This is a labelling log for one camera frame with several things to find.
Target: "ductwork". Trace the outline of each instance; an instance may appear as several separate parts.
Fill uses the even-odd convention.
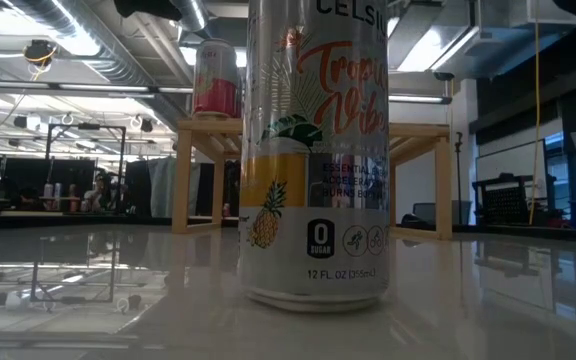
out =
[[[184,31],[197,32],[208,24],[208,10],[202,0],[170,0],[181,13],[179,24]]]
[[[87,49],[92,48],[94,51],[98,49],[96,57],[103,60],[87,61],[86,64],[111,83],[146,86],[154,83],[150,75],[84,1],[3,1],[19,14],[45,26],[50,36],[71,53],[73,52],[71,48],[79,43],[87,45]],[[176,129],[178,119],[186,115],[165,95],[157,94],[153,99],[138,99],[138,101],[152,108],[171,129]]]

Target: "red and white can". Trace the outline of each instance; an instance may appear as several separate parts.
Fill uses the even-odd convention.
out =
[[[197,49],[194,113],[237,116],[237,55],[226,41],[208,39]]]

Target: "ceiling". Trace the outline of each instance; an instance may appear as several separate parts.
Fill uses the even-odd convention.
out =
[[[85,24],[91,24],[91,33],[98,33],[103,39],[107,53],[120,57],[122,64],[128,64],[131,73],[139,73],[139,77],[135,78],[139,84],[190,86],[193,68],[188,64],[190,59],[184,57],[188,51],[183,47],[196,46],[207,34],[224,38],[237,49],[243,50],[246,46],[248,2],[204,2],[211,20],[204,31],[196,34],[181,32],[175,22],[142,13],[122,18],[116,11],[114,0],[84,0],[77,5],[64,4],[73,11],[82,10],[76,8],[79,6],[83,8],[83,13],[94,15],[88,16],[92,19],[81,19],[87,21]],[[391,26],[394,26],[389,40],[391,93],[446,95],[445,84],[436,80],[430,69],[454,73],[457,80],[493,77],[534,55],[535,17],[530,11],[532,0],[483,1],[481,8],[476,1],[464,0],[397,0],[389,3],[392,4],[389,7]],[[552,0],[541,0],[540,4],[543,48],[576,26],[576,18],[559,10]],[[46,29],[13,10],[0,9],[0,80],[109,83],[109,78],[99,70],[100,67],[95,66],[99,63],[91,62],[90,57],[69,53],[68,47],[63,46]],[[30,66],[21,57],[21,50],[33,39],[56,41],[62,45],[48,71],[41,74],[37,74],[36,67]],[[7,115],[3,114],[15,106],[19,97],[0,93],[0,123],[6,120]],[[152,140],[151,144],[129,144],[126,153],[135,155],[129,159],[145,154],[167,156],[173,153],[176,121],[187,116],[190,95],[158,95],[157,101],[26,95],[15,113],[0,126],[0,150],[11,153],[43,152],[46,134],[42,129],[49,122],[61,123],[62,118],[70,113],[75,123],[126,126],[130,141]],[[36,129],[16,128],[12,122],[18,115],[38,116],[44,126]],[[139,119],[142,118],[153,119],[152,132],[143,133],[139,129]],[[107,131],[100,135],[83,134],[77,130],[71,133],[81,140],[114,138]],[[20,146],[9,145],[8,138],[13,136],[21,139]],[[29,150],[17,151],[20,147]],[[72,140],[58,140],[52,148],[57,153],[77,150],[81,151]],[[103,158],[101,155],[116,155],[117,150],[118,142],[109,142],[94,152],[100,152],[100,158]],[[117,166],[114,160],[112,163],[110,161],[106,165]]]

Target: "wooden leg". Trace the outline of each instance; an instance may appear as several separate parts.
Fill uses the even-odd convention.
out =
[[[212,186],[212,223],[221,224],[224,204],[224,159],[215,160],[215,177]]]
[[[184,234],[188,229],[191,155],[192,132],[190,130],[180,130],[179,139],[177,140],[176,186],[172,210],[172,232],[175,234]]]
[[[397,165],[390,163],[390,227],[397,226]]]
[[[452,239],[452,176],[450,144],[442,137],[435,145],[436,222],[439,240]]]

